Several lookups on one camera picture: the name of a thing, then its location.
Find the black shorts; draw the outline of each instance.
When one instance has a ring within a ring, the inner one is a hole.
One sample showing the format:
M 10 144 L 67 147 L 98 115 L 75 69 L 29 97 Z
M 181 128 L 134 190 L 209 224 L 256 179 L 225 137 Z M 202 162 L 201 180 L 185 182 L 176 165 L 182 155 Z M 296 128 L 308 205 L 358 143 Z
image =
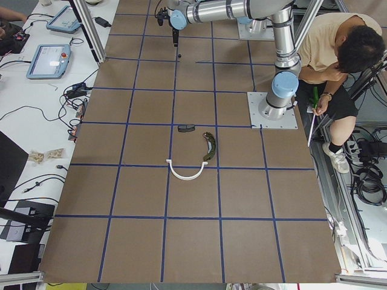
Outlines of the black shorts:
M 325 85 L 326 83 L 311 85 L 309 83 L 305 83 L 303 80 L 300 80 L 296 93 L 296 100 L 299 103 L 299 109 L 306 111 L 308 104 L 311 103 L 310 99 L 313 99 L 313 88 L 317 86 L 320 96 L 324 92 Z M 333 120 L 338 120 L 349 116 L 356 117 L 358 112 L 359 110 L 356 108 L 355 103 L 351 100 L 348 92 L 343 86 L 340 86 L 328 104 L 328 116 Z

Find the grid square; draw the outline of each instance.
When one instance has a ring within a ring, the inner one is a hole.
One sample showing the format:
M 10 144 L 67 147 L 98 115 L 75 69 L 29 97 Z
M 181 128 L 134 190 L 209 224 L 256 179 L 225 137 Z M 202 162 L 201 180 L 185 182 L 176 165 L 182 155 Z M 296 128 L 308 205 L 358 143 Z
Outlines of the grid square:
M 219 128 L 221 167 L 264 167 L 262 141 L 258 130 Z
M 138 66 L 136 88 L 174 89 L 175 62 L 142 60 Z
M 215 125 L 213 93 L 176 92 L 174 123 Z
M 253 90 L 253 76 L 250 65 L 215 64 L 217 91 L 250 92 Z
M 250 126 L 250 112 L 246 93 L 216 93 L 218 124 Z
M 110 214 L 116 177 L 117 167 L 70 166 L 55 213 Z
M 239 39 L 236 20 L 221 20 L 212 23 L 212 33 L 215 38 Z
M 215 62 L 250 63 L 247 41 L 233 39 L 214 39 Z
M 135 91 L 130 123 L 170 124 L 173 99 L 173 92 Z
M 328 222 L 283 221 L 277 229 L 287 283 L 335 281 L 341 270 Z
M 302 127 L 297 130 L 263 130 L 262 133 L 268 167 L 313 168 Z
M 160 281 L 163 220 L 112 219 L 101 282 Z
M 147 14 L 147 1 L 120 1 L 116 13 L 122 14 Z
M 253 65 L 255 89 L 257 92 L 272 90 L 275 67 L 272 65 Z
M 211 22 L 189 24 L 180 35 L 183 37 L 211 37 Z
M 121 59 L 138 59 L 142 36 L 110 35 L 106 43 L 106 55 Z
M 82 124 L 72 163 L 118 164 L 125 125 Z
M 93 89 L 83 121 L 126 123 L 132 91 Z
M 176 89 L 213 91 L 212 63 L 179 62 L 176 72 Z
M 222 217 L 273 217 L 264 170 L 220 170 L 220 192 Z
M 255 64 L 274 64 L 277 54 L 274 41 L 249 41 L 252 62 Z
M 183 176 L 197 173 L 197 169 L 177 169 Z M 214 169 L 204 169 L 190 181 L 169 175 L 168 216 L 218 217 L 218 179 Z
M 223 221 L 222 228 L 227 282 L 282 281 L 272 221 Z
M 55 217 L 39 267 L 45 273 L 44 282 L 97 281 L 107 225 L 108 219 L 102 218 Z M 87 267 L 79 271 L 75 265 L 84 261 Z
M 164 216 L 167 168 L 121 167 L 114 215 Z
M 144 33 L 145 20 L 147 16 L 142 15 L 119 15 L 116 14 L 111 26 L 110 34 L 137 34 Z
M 277 218 L 327 218 L 314 171 L 271 170 L 269 177 Z
M 219 222 L 168 220 L 164 267 L 166 283 L 221 283 Z
M 182 37 L 179 40 L 178 53 L 181 54 L 181 58 L 178 59 L 181 63 L 212 63 L 212 41 L 211 39 Z
M 175 166 L 201 166 L 203 157 L 208 153 L 208 142 L 203 137 L 205 132 L 210 132 L 215 138 L 215 128 L 197 127 L 189 133 L 181 133 L 174 127 L 172 140 L 172 162 Z M 208 166 L 216 165 L 216 155 L 208 161 Z
M 167 37 L 144 37 L 141 59 L 151 60 L 175 60 L 176 50 L 167 49 L 171 40 Z
M 165 47 L 164 49 L 174 50 L 174 45 L 172 41 L 172 29 L 168 25 L 168 21 L 164 21 L 163 26 L 159 26 L 155 18 L 149 18 L 149 20 L 146 22 L 145 35 L 167 37 L 170 41 L 170 44 L 168 47 Z
M 108 59 L 101 64 L 94 87 L 131 89 L 136 70 L 136 60 Z
M 126 134 L 123 163 L 166 166 L 170 137 L 170 126 L 130 125 Z

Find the small black object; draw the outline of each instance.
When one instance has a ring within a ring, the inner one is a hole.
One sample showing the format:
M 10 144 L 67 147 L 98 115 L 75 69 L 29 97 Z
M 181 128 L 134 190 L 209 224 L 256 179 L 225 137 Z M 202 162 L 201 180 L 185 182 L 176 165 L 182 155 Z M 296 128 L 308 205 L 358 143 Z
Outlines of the small black object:
M 185 132 L 192 132 L 195 130 L 195 125 L 179 125 L 177 126 L 177 131 L 185 133 Z
M 102 27 L 111 27 L 111 24 L 108 21 L 104 20 L 104 18 L 96 17 L 95 21 L 97 24 L 101 25 Z

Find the electronic device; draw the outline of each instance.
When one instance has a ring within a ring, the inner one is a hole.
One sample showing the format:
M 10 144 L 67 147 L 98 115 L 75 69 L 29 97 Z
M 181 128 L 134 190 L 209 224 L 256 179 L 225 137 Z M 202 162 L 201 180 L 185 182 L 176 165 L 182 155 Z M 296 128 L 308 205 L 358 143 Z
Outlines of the electronic device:
M 16 245 L 13 251 L 8 274 L 31 273 L 39 269 L 42 260 L 44 245 L 39 243 Z M 35 283 L 5 286 L 4 290 L 35 290 Z
M 27 71 L 28 79 L 59 79 L 66 71 L 71 49 L 68 44 L 41 44 Z
M 28 153 L 0 131 L 0 207 L 7 203 L 27 163 Z
M 74 33 L 78 30 L 80 24 L 74 14 L 73 9 L 68 5 L 64 6 L 57 15 L 55 15 L 46 28 L 53 31 L 64 33 Z

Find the metal plate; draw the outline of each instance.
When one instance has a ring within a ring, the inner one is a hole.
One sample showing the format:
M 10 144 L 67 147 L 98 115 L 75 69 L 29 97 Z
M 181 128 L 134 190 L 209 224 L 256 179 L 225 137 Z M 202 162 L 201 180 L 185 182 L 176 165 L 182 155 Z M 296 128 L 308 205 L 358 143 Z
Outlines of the metal plate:
M 263 31 L 259 31 L 259 33 L 250 33 L 246 29 L 245 24 L 239 24 L 239 22 L 237 23 L 238 23 L 239 39 L 274 41 L 274 31 L 272 27 L 267 27 Z
M 252 129 L 298 129 L 294 110 L 287 110 L 285 115 L 276 121 L 268 120 L 258 111 L 258 105 L 266 98 L 267 92 L 248 92 L 247 99 L 249 100 L 250 122 Z

